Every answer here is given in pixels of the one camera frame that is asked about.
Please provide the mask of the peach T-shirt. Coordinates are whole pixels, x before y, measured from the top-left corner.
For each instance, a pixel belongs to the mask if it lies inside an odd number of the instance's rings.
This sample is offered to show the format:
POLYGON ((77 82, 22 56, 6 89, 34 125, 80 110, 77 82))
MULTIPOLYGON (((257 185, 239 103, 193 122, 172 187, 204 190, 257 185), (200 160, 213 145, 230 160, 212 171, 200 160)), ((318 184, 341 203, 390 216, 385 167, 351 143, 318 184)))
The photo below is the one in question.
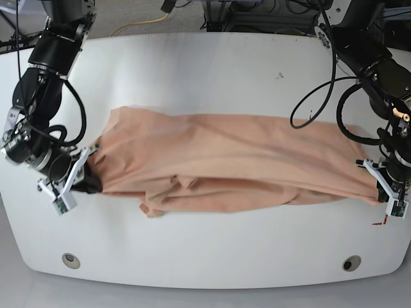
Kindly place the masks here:
POLYGON ((334 123, 294 130, 284 117, 121 107, 96 142, 88 163, 103 194, 138 198, 149 217, 378 202, 376 180, 354 164, 363 148, 334 123))

